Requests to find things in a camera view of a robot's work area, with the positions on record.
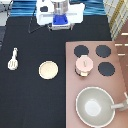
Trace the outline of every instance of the pink stove surface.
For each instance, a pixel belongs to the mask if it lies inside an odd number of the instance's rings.
[[[74,49],[78,45],[84,45],[89,49],[88,56],[93,61],[93,69],[87,77],[81,77],[75,72],[77,56]],[[111,55],[102,58],[96,54],[96,47],[106,45],[111,48]],[[110,62],[115,72],[112,76],[103,76],[98,71],[101,62]],[[115,103],[125,100],[126,87],[122,75],[119,58],[114,41],[80,41],[66,43],[66,128],[90,128],[83,123],[76,112],[76,97],[86,87],[100,87],[107,91]],[[113,121],[105,128],[128,128],[128,110],[120,112],[116,110]]]

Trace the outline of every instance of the small plate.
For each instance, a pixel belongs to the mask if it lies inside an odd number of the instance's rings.
[[[58,66],[53,61],[46,61],[39,67],[39,74],[44,79],[53,79],[58,73]]]

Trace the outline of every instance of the black burner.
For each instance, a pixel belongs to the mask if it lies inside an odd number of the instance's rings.
[[[96,48],[96,54],[102,58],[106,58],[111,54],[111,49],[106,45],[99,45]]]
[[[98,70],[103,76],[112,76],[115,72],[114,66],[109,62],[100,63]]]
[[[89,53],[89,50],[84,45],[79,45],[79,46],[75,47],[75,49],[74,49],[74,54],[77,57],[81,57],[81,55],[88,55],[88,53]]]

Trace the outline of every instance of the blue wall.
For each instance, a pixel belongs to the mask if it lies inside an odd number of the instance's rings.
[[[106,15],[103,0],[80,0],[86,4],[84,15]],[[11,16],[31,16],[36,0],[14,0]]]

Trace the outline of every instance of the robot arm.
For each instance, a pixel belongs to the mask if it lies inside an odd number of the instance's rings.
[[[75,23],[83,21],[85,5],[70,4],[67,0],[37,0],[37,23],[52,24],[54,30],[69,29]]]

